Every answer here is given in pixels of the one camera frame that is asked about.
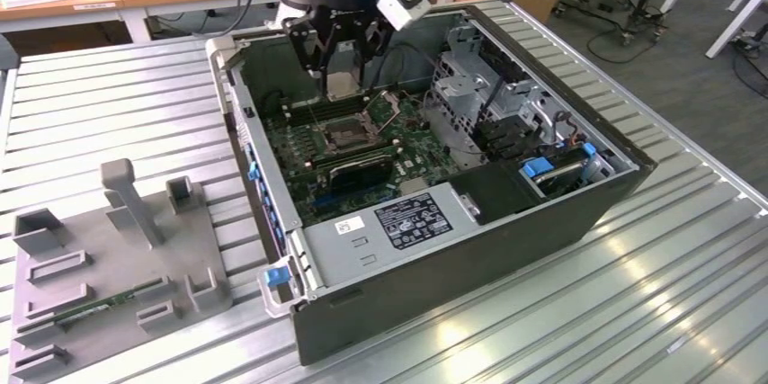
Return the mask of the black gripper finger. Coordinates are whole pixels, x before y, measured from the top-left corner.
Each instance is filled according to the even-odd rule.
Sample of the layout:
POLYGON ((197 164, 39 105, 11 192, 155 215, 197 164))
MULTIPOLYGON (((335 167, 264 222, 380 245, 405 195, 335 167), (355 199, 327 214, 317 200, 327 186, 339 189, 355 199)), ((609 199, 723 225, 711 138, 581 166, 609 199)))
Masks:
POLYGON ((377 16, 359 34, 357 84, 360 90, 365 88, 367 64, 375 57, 385 53, 393 32, 395 29, 389 21, 383 16, 377 16))
POLYGON ((299 64, 316 81, 317 95, 328 96, 328 64, 331 54, 328 41, 332 31, 325 22, 313 15, 289 17, 284 20, 284 33, 291 41, 299 64))

